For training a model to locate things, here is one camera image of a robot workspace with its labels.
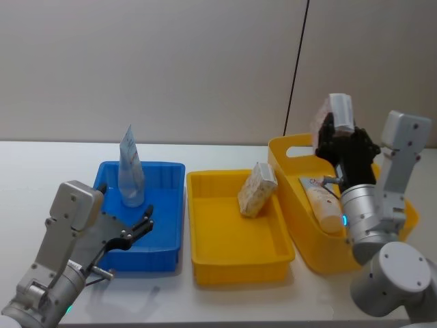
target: white table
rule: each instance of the white table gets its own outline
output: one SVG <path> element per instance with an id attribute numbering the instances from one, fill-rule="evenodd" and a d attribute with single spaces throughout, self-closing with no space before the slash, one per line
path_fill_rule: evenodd
<path id="1" fill-rule="evenodd" d="M 143 161 L 175 161 L 186 171 L 252 168 L 266 161 L 267 147 L 138 145 Z M 117 160 L 111 143 L 0 142 L 0 306 L 36 256 L 44 219 L 59 186 L 67 180 L 92 185 L 102 161 Z M 421 213 L 410 243 L 437 260 L 437 150 L 425 150 L 407 196 Z M 142 327 L 179 323 L 192 327 L 400 327 L 403 309 L 382 319 L 362 313 L 349 296 L 351 275 L 322 277 L 298 255 L 285 282 L 204 289 L 193 280 L 188 209 L 180 265 L 175 273 L 118 273 L 108 283 L 87 287 L 62 320 L 62 327 Z"/>

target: yellow tray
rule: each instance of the yellow tray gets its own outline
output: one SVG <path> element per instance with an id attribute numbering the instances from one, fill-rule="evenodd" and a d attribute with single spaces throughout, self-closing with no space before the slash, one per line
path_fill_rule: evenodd
<path id="1" fill-rule="evenodd" d="M 299 181 L 300 176 L 334 176 L 332 165 L 315 155 L 287 156 L 288 148 L 309 145 L 310 134 L 279 137 L 268 144 L 268 162 L 278 179 L 277 193 L 288 232 L 307 266 L 316 273 L 333 274 L 358 269 L 360 266 L 346 243 L 346 229 L 337 235 L 326 234 L 320 229 Z M 378 177 L 377 165 L 373 165 L 373 171 Z M 406 201 L 406 216 L 406 224 L 400 232 L 401 240 L 406 239 L 419 221 L 419 215 L 409 201 Z"/>
<path id="2" fill-rule="evenodd" d="M 277 197 L 256 218 L 240 214 L 237 194 L 251 170 L 186 177 L 191 258 L 198 284 L 285 279 L 294 250 Z"/>

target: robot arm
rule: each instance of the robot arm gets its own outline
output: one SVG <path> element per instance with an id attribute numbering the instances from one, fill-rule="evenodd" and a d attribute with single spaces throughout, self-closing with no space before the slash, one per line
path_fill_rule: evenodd
<path id="1" fill-rule="evenodd" d="M 23 328 L 56 327 L 91 273 L 113 278 L 111 272 L 96 266 L 103 255 L 112 249 L 130 249 L 152 230 L 152 206 L 133 227 L 100 212 L 105 189 L 94 190 L 78 181 L 59 186 L 40 250 L 3 316 Z"/>
<path id="2" fill-rule="evenodd" d="M 372 316 L 385 316 L 404 305 L 413 323 L 437 320 L 437 266 L 398 241 L 406 220 L 404 192 L 431 121 L 390 112 L 382 134 L 384 163 L 374 183 L 369 171 L 378 153 L 375 145 L 357 127 L 348 137 L 336 137 L 331 119 L 327 117 L 319 131 L 316 154 L 337 166 L 342 175 L 339 186 L 348 242 L 356 261 L 364 266 L 350 288 L 355 304 Z M 351 152 L 361 154 L 360 164 L 354 163 Z"/>

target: tray rim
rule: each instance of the tray rim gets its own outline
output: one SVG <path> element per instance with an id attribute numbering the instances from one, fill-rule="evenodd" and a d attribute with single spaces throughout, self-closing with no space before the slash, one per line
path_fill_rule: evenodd
<path id="1" fill-rule="evenodd" d="M 94 179 L 94 184 L 93 184 L 93 188 L 96 188 L 96 183 L 98 180 L 101 179 L 101 175 L 103 174 L 103 169 L 106 165 L 116 165 L 119 166 L 119 161 L 103 161 L 99 164 L 98 167 L 98 171 L 96 174 L 96 178 Z M 184 182 L 185 182 L 185 165 L 182 163 L 178 163 L 178 162 L 162 162 L 162 161 L 141 161 L 141 166 L 143 167 L 144 165 L 151 165 L 151 166 L 180 166 L 181 167 L 181 174 L 180 174 L 180 178 L 179 178 L 179 184 L 182 186 L 181 188 L 177 188 L 177 190 L 179 191 L 179 193 L 181 193 L 181 195 L 178 195 L 180 197 L 178 197 L 178 211 L 180 211 L 181 215 L 177 216 L 177 219 L 175 220 L 175 224 L 176 226 L 180 226 L 180 233 L 176 234 L 176 238 L 175 238 L 175 244 L 174 246 L 170 246 L 170 247 L 166 247 L 165 249 L 159 249 L 159 250 L 151 250 L 151 251 L 137 251 L 135 248 L 135 246 L 133 245 L 132 248 L 130 248 L 128 250 L 128 252 L 130 254 L 157 254 L 157 253 L 165 253 L 165 252 L 175 252 L 175 251 L 179 251 L 181 249 L 182 246 L 182 237 L 181 235 L 184 233 L 184 225 L 183 225 L 183 220 L 184 220 Z M 122 251 L 120 249 L 114 249 L 112 250 L 110 253 L 124 253 L 126 251 Z"/>

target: wall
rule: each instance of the wall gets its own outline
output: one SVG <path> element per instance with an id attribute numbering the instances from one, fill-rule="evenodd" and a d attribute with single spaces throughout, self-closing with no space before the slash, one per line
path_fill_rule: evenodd
<path id="1" fill-rule="evenodd" d="M 287 134 L 307 131 L 326 95 L 352 96 L 357 125 L 378 142 L 391 110 L 434 121 L 437 1 L 310 0 Z"/>
<path id="2" fill-rule="evenodd" d="M 264 144 L 305 0 L 0 1 L 0 139 Z"/>
<path id="3" fill-rule="evenodd" d="M 0 1 L 0 140 L 266 144 L 330 92 L 375 141 L 392 109 L 437 121 L 437 1 L 309 0 L 297 61 L 306 6 Z"/>

